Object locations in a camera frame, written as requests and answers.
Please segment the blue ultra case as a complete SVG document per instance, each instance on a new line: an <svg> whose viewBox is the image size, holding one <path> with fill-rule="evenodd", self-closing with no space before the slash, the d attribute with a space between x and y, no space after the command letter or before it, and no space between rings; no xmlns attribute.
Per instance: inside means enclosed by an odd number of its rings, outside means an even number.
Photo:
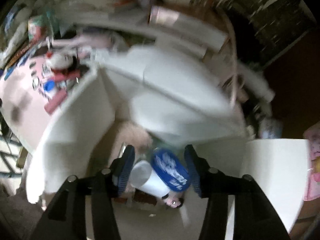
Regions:
<svg viewBox="0 0 320 240"><path fill-rule="evenodd" d="M171 150L156 148L152 153L150 164L171 191L184 192L191 185L188 170Z"/></svg>

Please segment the white cylinder cup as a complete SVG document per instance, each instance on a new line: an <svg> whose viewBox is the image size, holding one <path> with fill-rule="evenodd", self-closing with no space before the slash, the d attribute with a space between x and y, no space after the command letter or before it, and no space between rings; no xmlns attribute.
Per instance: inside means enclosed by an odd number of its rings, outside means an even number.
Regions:
<svg viewBox="0 0 320 240"><path fill-rule="evenodd" d="M130 173L130 184L132 187L157 198L162 198L170 192L169 187L146 160L141 160L134 165Z"/></svg>

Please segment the panda plush pouch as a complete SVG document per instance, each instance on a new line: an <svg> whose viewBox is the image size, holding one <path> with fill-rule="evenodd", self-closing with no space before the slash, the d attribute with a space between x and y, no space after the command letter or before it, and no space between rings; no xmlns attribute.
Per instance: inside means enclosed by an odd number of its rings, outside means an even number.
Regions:
<svg viewBox="0 0 320 240"><path fill-rule="evenodd" d="M170 208L178 209L184 203L184 193L170 192L161 198L162 202Z"/></svg>

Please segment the pink rectangular box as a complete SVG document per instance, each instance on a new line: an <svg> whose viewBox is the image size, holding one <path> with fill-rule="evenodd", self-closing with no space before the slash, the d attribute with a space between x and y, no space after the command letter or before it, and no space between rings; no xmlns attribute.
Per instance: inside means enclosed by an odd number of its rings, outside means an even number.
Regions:
<svg viewBox="0 0 320 240"><path fill-rule="evenodd" d="M53 114L57 107L67 98L67 91L65 89L59 90L51 100L44 106L44 110L49 114Z"/></svg>

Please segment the white storage box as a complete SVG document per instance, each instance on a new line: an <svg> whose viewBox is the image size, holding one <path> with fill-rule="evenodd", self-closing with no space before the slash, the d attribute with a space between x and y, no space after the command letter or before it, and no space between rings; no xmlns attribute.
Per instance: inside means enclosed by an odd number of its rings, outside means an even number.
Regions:
<svg viewBox="0 0 320 240"><path fill-rule="evenodd" d="M33 152L29 202L49 202L68 175L84 177L106 163L112 128L129 121L179 151L193 144L227 174L251 174L285 228L293 228L307 181L306 140L249 139L240 107L230 106L204 64L180 51L83 48L81 57L89 72L50 117Z"/></svg>

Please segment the blue cap white jar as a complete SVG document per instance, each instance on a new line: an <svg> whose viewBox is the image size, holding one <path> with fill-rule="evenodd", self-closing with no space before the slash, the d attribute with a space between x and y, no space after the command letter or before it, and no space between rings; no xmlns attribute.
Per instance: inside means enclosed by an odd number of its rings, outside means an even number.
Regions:
<svg viewBox="0 0 320 240"><path fill-rule="evenodd" d="M43 84L43 90L48 96L53 96L57 92L56 83L53 80L49 80Z"/></svg>

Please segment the red white fluffy hat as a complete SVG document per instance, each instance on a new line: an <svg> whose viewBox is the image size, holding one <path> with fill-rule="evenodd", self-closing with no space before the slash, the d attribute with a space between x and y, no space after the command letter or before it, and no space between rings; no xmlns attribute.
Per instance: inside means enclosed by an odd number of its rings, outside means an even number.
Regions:
<svg viewBox="0 0 320 240"><path fill-rule="evenodd" d="M74 72L80 72L77 57L67 53L53 53L46 58L46 67L53 75L66 76Z"/></svg>

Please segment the pink hair brush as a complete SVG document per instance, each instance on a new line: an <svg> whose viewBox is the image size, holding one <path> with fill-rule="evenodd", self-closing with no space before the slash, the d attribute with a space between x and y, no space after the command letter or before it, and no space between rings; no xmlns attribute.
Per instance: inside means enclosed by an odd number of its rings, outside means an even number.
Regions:
<svg viewBox="0 0 320 240"><path fill-rule="evenodd" d="M50 42L53 48L69 50L80 47L113 49L116 40L110 33L81 33L70 39L55 39Z"/></svg>

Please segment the pink printed desk mat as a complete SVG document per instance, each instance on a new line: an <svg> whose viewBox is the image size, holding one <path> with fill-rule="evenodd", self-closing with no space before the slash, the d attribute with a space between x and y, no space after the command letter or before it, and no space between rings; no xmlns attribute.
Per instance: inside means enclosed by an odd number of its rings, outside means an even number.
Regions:
<svg viewBox="0 0 320 240"><path fill-rule="evenodd" d="M79 126L74 102L77 85L86 69L78 62L80 78L55 82L57 92L65 89L67 98L49 115L44 106L55 94L48 96L43 84L54 76L46 67L46 58L51 55L32 56L22 65L7 69L1 77L1 113L14 135L29 151L48 140L69 141Z"/></svg>

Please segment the stack of books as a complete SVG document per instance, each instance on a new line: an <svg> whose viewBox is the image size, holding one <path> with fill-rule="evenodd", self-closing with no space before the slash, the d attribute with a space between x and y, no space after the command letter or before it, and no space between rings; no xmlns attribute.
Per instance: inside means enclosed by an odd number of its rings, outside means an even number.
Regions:
<svg viewBox="0 0 320 240"><path fill-rule="evenodd" d="M37 0L35 5L52 8L65 22L143 35L158 47L203 57L207 51L220 52L230 39L220 19L204 14L205 1L179 5L157 0L147 8L137 0Z"/></svg>

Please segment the colourful tissue pack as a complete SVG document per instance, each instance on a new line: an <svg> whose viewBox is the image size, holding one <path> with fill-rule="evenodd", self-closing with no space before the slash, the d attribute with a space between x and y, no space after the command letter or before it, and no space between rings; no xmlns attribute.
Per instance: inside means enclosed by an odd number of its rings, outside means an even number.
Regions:
<svg viewBox="0 0 320 240"><path fill-rule="evenodd" d="M44 15L38 15L28 20L28 38L29 41L38 41L47 33L47 18Z"/></svg>

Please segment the pink hanging wall organizer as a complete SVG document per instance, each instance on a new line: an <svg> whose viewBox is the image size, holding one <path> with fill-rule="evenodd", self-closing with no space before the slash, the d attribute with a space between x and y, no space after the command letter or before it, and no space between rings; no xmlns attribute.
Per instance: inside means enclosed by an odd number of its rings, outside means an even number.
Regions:
<svg viewBox="0 0 320 240"><path fill-rule="evenodd" d="M308 141L310 161L304 201L312 201L319 198L319 122L308 128L303 136Z"/></svg>

